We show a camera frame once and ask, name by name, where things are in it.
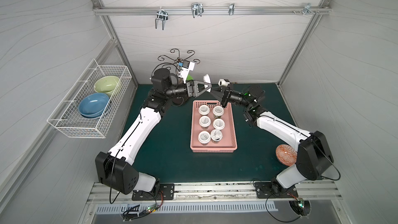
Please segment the pink plastic basket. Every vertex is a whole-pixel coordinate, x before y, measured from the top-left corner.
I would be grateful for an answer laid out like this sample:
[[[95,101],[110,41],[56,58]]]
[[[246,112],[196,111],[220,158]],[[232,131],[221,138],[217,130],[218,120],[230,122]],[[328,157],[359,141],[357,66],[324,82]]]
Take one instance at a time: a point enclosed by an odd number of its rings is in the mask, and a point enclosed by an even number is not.
[[[225,108],[216,100],[195,100],[192,109],[193,152],[227,153],[237,150],[232,105]]]

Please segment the double metal hook left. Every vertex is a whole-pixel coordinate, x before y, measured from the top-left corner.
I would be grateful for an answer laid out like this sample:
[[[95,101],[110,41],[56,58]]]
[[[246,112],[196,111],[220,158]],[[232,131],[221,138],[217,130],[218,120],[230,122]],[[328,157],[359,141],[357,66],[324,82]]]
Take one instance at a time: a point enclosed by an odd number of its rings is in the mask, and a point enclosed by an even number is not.
[[[168,19],[169,19],[169,14],[167,11],[163,9],[158,10],[155,18],[155,28],[157,29],[159,24],[161,23],[162,30],[164,30],[165,24]]]

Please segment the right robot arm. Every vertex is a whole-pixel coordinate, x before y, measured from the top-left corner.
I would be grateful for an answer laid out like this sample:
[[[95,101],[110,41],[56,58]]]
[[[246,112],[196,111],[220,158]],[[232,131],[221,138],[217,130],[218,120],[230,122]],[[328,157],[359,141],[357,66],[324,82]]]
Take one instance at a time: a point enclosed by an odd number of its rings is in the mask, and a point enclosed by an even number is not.
[[[222,107],[226,107],[229,103],[243,107],[245,120],[250,126],[256,126],[273,134],[297,152],[295,164],[272,179],[273,193],[286,192],[305,180],[331,179],[323,175],[330,167],[337,172],[337,178],[332,180],[341,179],[341,173],[334,165],[326,136],[320,131],[309,132],[300,129],[268,111],[261,105],[265,91],[260,86],[250,86],[246,91],[239,92],[225,83],[207,91],[221,103]]]

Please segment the green upturned goblet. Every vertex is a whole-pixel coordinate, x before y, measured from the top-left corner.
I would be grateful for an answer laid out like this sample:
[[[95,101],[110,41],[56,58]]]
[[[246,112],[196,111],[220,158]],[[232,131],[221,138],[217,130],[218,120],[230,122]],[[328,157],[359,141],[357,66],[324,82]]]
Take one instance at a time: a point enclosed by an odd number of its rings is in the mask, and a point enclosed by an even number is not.
[[[189,80],[194,80],[191,75],[188,75],[187,78],[186,78],[186,81],[189,81]]]

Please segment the orange patterned bowl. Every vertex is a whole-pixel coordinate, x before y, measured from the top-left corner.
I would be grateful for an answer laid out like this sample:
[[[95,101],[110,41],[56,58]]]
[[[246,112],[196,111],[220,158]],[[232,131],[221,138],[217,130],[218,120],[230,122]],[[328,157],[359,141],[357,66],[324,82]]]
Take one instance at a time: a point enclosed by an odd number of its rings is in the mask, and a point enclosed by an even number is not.
[[[292,166],[296,163],[297,152],[289,145],[279,145],[276,148],[276,157],[285,166]]]

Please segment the blue bowl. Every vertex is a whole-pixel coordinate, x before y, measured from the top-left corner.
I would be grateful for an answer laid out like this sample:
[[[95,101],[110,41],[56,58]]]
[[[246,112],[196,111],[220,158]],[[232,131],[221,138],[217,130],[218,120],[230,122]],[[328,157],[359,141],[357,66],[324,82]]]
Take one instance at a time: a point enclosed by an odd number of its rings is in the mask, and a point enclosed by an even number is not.
[[[96,118],[104,112],[109,103],[109,96],[94,93],[85,97],[78,106],[79,113],[85,118]]]

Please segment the dark metal cup tree stand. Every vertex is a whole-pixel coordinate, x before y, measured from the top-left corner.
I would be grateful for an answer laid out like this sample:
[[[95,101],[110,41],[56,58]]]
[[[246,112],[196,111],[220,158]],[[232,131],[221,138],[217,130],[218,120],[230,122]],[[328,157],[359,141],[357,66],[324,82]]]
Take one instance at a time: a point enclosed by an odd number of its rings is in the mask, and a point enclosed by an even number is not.
[[[183,58],[181,56],[181,51],[178,48],[173,48],[170,50],[171,54],[175,54],[177,57],[172,58],[168,55],[160,55],[157,57],[157,60],[161,62],[162,65],[171,65],[178,67],[179,63],[184,63],[184,62],[193,62],[194,64],[200,64],[201,60],[197,58],[192,58],[195,55],[194,50],[188,50],[187,51],[187,57]]]

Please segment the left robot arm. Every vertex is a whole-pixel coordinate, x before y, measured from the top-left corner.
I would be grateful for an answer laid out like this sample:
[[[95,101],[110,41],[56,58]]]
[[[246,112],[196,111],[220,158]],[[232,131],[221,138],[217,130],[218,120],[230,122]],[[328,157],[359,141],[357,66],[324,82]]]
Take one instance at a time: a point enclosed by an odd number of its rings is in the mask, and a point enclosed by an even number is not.
[[[211,89],[209,75],[203,81],[186,80],[183,84],[172,83],[172,74],[166,68],[157,69],[151,77],[149,91],[140,112],[121,138],[108,152],[100,152],[95,158],[98,180],[124,195],[134,190],[151,192],[157,180],[140,173],[133,167],[135,158],[152,129],[161,121],[172,100],[179,97],[198,97]]]

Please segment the aluminium rail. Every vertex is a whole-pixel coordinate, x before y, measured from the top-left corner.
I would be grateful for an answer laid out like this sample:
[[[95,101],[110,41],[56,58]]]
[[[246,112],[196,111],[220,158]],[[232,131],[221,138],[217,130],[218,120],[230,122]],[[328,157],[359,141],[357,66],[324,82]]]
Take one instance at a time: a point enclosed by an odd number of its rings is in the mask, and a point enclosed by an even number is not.
[[[269,15],[295,15],[292,11],[300,11],[304,6],[235,6],[234,16],[269,16]],[[156,16],[157,11],[163,9],[169,16],[192,16],[191,7],[103,7],[94,9],[97,16]],[[318,10],[320,15],[328,15],[332,12],[330,7],[312,6],[312,10]],[[204,6],[202,16],[229,16],[229,6],[210,7]]]
[[[174,199],[165,202],[221,202],[221,201],[259,201],[252,183],[259,181],[224,181],[201,183],[175,183]],[[343,197],[337,185],[331,180],[303,181],[295,185],[298,197],[304,200],[341,200]],[[95,183],[88,196],[88,204],[131,203],[132,193],[111,195],[109,187]]]

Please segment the metal hook right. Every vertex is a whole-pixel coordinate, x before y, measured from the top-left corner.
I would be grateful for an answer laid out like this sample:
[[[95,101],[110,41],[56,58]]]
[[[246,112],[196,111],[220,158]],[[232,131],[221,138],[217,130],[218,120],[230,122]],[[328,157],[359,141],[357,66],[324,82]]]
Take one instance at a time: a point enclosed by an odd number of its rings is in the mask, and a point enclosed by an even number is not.
[[[318,10],[312,10],[312,5],[311,3],[306,4],[302,10],[300,11],[292,11],[295,15],[302,15],[302,16],[306,16],[306,15],[317,15],[320,14],[320,12]]]

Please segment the single metal hook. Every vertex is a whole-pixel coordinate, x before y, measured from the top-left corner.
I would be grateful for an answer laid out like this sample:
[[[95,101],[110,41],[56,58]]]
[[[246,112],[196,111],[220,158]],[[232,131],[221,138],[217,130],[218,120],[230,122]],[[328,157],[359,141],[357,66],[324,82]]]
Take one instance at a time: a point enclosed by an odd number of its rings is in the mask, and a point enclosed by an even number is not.
[[[229,16],[233,16],[234,15],[234,10],[235,10],[235,4],[231,3],[229,5]]]

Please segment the double metal hook middle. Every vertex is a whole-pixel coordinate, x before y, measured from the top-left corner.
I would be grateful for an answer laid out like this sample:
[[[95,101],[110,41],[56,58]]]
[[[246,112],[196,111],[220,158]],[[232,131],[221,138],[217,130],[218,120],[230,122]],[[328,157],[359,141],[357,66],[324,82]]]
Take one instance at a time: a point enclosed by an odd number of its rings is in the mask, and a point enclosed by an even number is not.
[[[193,3],[193,4],[191,4],[191,12],[192,12],[193,18],[195,18],[196,16],[201,17],[203,15],[203,12],[204,12],[203,4],[202,3]]]

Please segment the yogurt cup mid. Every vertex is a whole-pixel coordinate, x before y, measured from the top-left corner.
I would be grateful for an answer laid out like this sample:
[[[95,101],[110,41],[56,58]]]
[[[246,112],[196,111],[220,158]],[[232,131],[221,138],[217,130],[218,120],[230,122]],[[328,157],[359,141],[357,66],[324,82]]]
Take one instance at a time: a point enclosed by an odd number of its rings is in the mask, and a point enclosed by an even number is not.
[[[208,116],[202,116],[199,119],[199,124],[203,130],[207,130],[211,125],[211,119]]]
[[[221,118],[216,118],[212,125],[216,130],[223,130],[226,126],[225,122]]]

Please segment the yogurt cup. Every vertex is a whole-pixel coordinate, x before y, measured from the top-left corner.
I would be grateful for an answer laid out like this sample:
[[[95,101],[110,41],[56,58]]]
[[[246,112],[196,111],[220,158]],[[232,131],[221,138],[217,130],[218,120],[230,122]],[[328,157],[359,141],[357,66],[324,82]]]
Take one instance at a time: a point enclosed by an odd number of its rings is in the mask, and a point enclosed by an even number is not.
[[[198,108],[199,114],[202,116],[207,116],[210,113],[210,108],[208,105],[204,104]]]
[[[223,138],[222,131],[218,129],[212,130],[210,133],[210,138],[213,143],[218,144]]]
[[[198,141],[200,142],[201,145],[206,146],[209,144],[211,140],[210,133],[207,131],[202,131],[198,135]]]
[[[219,119],[224,114],[224,108],[220,105],[217,105],[213,108],[212,113],[215,119]]]

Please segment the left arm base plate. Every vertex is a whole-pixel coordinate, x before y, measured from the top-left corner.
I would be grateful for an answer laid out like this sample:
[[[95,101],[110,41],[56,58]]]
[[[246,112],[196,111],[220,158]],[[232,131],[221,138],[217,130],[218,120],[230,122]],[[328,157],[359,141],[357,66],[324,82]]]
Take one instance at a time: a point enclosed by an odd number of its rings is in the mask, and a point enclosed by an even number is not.
[[[160,183],[155,186],[152,192],[134,190],[132,201],[161,201],[174,199],[175,184]]]

